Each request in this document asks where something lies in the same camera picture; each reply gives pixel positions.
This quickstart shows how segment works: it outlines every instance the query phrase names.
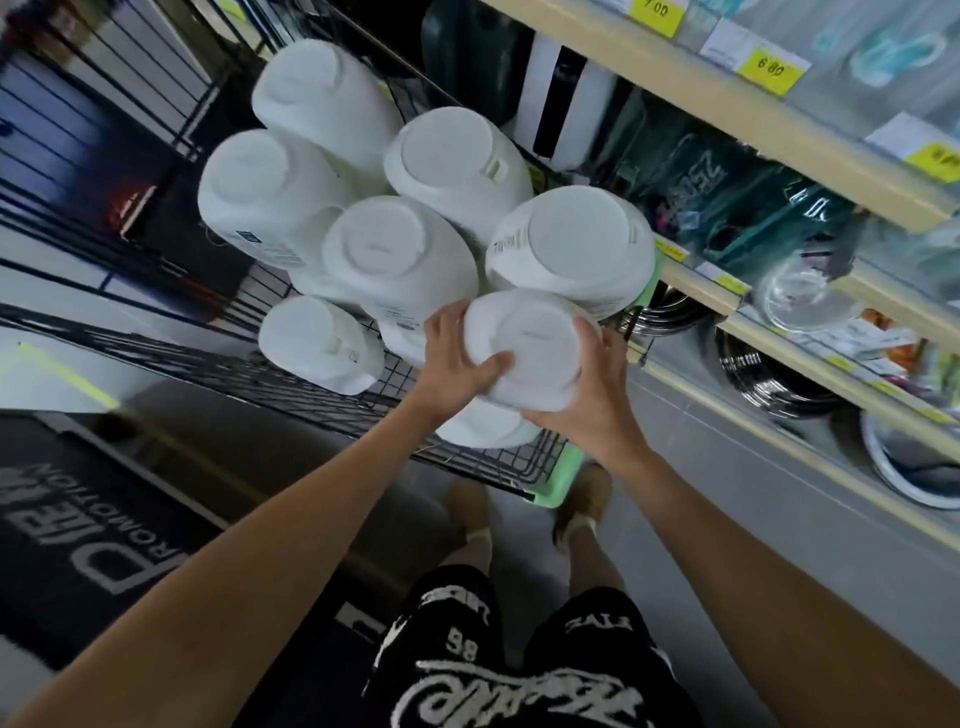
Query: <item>stainless steel bowl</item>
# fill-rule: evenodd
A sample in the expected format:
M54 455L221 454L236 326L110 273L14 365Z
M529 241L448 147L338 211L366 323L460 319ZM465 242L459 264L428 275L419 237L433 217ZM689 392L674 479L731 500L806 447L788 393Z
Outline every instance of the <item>stainless steel bowl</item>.
M802 420L847 406L830 390L721 329L716 330L714 342L727 380L751 404L771 415Z

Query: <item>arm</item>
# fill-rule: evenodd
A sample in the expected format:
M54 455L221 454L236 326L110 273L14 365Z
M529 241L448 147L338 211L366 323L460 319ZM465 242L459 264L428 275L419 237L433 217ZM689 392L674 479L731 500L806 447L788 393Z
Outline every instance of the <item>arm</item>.
M510 367L463 355L466 303L425 324L414 391L359 441L169 574L9 728L229 726L387 485L437 426Z
M576 401L527 413L619 475L784 726L960 725L960 692L849 604L782 559L647 446L625 393L625 344L580 327Z

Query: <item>wooden shelf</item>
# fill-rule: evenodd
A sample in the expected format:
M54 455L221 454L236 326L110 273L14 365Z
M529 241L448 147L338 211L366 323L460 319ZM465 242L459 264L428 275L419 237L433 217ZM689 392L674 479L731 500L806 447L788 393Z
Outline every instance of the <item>wooden shelf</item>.
M960 208L935 182L587 0L484 2L908 231Z

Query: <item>person's right hand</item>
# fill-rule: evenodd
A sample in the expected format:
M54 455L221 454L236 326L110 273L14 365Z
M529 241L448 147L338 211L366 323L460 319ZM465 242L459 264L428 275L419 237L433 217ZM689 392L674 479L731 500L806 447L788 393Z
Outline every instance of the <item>person's right hand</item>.
M559 432L601 465L623 472L649 449L627 399L627 342L604 328L597 336L584 319L573 321L580 338L577 396L563 412L524 410L534 425Z

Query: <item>white container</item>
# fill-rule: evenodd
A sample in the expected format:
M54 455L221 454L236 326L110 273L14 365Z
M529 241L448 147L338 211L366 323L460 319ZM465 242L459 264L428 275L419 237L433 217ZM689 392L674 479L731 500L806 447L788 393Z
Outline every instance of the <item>white container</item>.
M197 206L207 226L268 265L322 265L333 221L357 200L308 141L256 129L231 136L207 160Z
M340 281L323 274L315 273L306 268L297 268L287 271L290 282L297 292L303 296L316 296L326 299L343 308L352 316L365 316L360 307L360 298L356 292L349 290Z
M378 321L383 345L415 369L426 364L426 336L423 331L410 331L388 321Z
M324 267L372 318L411 331L442 306L477 295L467 243L406 197L371 197L344 212L326 237Z
M524 420L511 407L473 399L437 428L437 435L463 448L518 448L537 439L542 427Z
M596 187L558 187L497 226L485 272L493 288L556 293L599 320L632 303L656 269L654 235L634 206Z
M437 210L477 253L491 244L497 223L534 196L514 143L470 109L418 116L394 139L383 168L397 192Z
M383 372L383 346L376 336L343 309L313 296L274 306L258 343L280 369L342 395L369 389Z
M322 40L298 40L267 63L251 103L267 129L323 147L362 195L389 191L383 155L403 121L373 73L353 56Z
M513 368L497 380L487 398L516 409L566 409L580 377L575 316L592 322L570 301L521 288L490 293L471 303L464 314L464 347L470 361L480 364L499 352L514 355ZM599 334L600 327L593 326Z
M560 172L587 160L613 96L617 76L609 68L563 47L543 33L534 36L514 140Z

